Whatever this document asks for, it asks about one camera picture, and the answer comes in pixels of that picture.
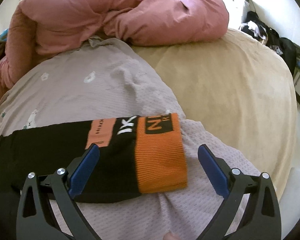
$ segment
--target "pink comforter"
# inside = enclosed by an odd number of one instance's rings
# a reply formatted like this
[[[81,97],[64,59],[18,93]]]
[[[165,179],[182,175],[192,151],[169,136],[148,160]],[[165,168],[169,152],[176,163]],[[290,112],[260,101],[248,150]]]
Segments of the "pink comforter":
[[[139,46],[211,41],[229,14],[222,0],[22,0],[0,61],[0,99],[29,70],[96,32]]]

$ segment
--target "beige bedsheet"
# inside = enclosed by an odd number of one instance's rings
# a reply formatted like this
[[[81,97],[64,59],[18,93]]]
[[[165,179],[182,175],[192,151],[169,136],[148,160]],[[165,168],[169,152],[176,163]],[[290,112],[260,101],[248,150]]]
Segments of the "beige bedsheet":
[[[280,198],[297,116],[292,76],[281,57],[231,29],[215,42],[133,50],[172,89],[188,119],[270,174]]]

